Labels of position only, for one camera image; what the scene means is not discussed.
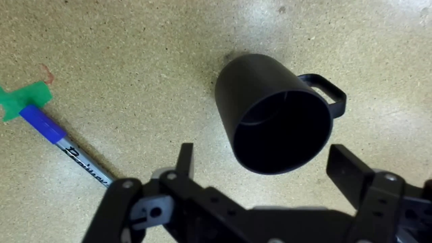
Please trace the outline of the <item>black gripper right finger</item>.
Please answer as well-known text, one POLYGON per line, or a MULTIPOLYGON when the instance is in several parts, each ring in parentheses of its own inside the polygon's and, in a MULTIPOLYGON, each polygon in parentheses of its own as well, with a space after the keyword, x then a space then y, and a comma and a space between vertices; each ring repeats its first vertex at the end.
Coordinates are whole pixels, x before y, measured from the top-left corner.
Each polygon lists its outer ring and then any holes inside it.
POLYGON ((413 186, 342 144, 330 146, 326 174, 356 209, 348 243, 432 243, 432 180, 413 186))

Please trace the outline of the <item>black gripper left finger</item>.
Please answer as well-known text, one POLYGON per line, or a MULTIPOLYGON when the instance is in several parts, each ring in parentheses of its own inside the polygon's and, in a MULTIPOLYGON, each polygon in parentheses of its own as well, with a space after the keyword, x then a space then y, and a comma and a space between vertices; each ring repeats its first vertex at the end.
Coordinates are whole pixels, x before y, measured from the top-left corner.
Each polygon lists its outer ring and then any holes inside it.
POLYGON ((180 144, 174 167, 155 170, 145 184, 136 178, 120 178, 112 182, 82 243, 141 243, 147 228, 171 223, 178 202, 161 185, 161 180, 175 180, 180 175, 193 175, 191 143, 180 144))

